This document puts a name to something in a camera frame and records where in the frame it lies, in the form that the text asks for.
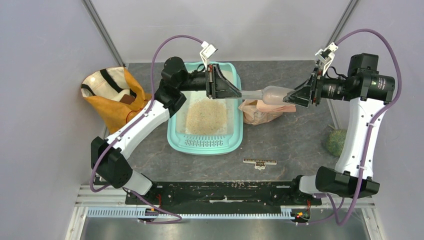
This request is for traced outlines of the pink cat litter bag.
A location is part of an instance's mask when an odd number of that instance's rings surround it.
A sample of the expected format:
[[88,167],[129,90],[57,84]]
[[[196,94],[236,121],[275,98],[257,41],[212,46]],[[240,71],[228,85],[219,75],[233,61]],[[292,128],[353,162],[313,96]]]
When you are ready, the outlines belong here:
[[269,105],[262,100],[244,100],[238,109],[242,111],[245,124],[257,126],[273,121],[284,113],[296,112],[294,104]]

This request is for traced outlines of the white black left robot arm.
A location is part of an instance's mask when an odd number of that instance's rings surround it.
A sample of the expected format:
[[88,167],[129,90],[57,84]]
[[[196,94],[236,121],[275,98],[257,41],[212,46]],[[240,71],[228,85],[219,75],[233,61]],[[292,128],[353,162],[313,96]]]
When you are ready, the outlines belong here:
[[[168,122],[168,140],[177,140],[172,148],[198,156],[223,155],[234,151],[242,142],[243,120],[238,109],[241,103],[241,79],[231,63],[214,63],[203,72],[187,71],[187,64],[177,56],[164,63],[159,88],[154,100],[117,133],[106,139],[95,138],[91,143],[93,171],[114,188],[137,193],[144,204],[157,198],[153,182],[133,170],[127,159],[135,148],[159,125]],[[182,111],[188,111],[191,101],[185,95],[198,91],[214,91],[213,101],[225,100],[225,122],[230,134],[182,134],[177,124],[182,121]]]

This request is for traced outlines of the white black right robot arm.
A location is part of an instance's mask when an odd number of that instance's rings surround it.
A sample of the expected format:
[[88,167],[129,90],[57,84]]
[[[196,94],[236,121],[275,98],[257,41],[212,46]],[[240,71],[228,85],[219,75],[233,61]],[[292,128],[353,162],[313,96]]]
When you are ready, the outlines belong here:
[[380,184],[373,180],[374,149],[383,115],[391,103],[395,79],[377,70],[378,55],[361,53],[350,58],[347,77],[329,78],[316,66],[310,78],[284,97],[285,103],[308,107],[321,99],[349,103],[349,123],[342,153],[334,168],[321,166],[315,175],[301,176],[288,191],[289,200],[300,205],[309,195],[331,193],[344,198],[375,195]]

